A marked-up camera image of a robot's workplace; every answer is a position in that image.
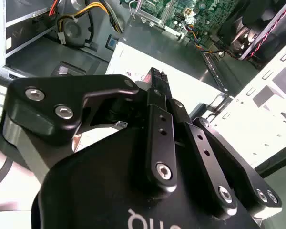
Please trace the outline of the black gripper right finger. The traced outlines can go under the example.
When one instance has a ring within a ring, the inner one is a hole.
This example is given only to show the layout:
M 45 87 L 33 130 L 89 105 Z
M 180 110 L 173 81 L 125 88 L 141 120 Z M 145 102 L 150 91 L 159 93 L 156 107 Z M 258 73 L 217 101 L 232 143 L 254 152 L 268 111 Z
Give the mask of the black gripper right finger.
M 239 206 L 257 219 L 281 212 L 280 197 L 261 176 L 206 119 L 191 120 L 184 105 L 172 98 L 164 72 L 160 73 L 160 87 L 173 115 L 175 136 L 185 144 L 186 162 L 198 179 L 196 193 L 210 214 L 228 219 Z

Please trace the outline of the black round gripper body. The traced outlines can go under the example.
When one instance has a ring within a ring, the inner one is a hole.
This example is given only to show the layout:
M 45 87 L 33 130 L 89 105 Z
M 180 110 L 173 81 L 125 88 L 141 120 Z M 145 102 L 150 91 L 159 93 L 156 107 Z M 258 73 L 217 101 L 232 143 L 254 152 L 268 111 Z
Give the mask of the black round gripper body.
M 152 190 L 136 128 L 119 131 L 57 163 L 31 209 L 34 229 L 252 229 L 243 206 L 212 216 L 192 152 L 176 147 L 176 190 Z

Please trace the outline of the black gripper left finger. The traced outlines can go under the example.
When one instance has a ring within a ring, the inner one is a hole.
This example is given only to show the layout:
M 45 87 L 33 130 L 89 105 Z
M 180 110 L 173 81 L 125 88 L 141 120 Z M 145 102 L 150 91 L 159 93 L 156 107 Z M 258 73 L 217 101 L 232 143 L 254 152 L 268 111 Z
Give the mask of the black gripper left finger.
M 42 182 L 50 169 L 72 155 L 77 134 L 127 126 L 89 150 L 113 160 L 137 156 L 133 174 L 152 192 L 177 187 L 172 95 L 165 73 L 152 68 L 142 89 L 130 78 L 115 75 L 21 78 L 7 89 L 0 134 L 20 153 Z

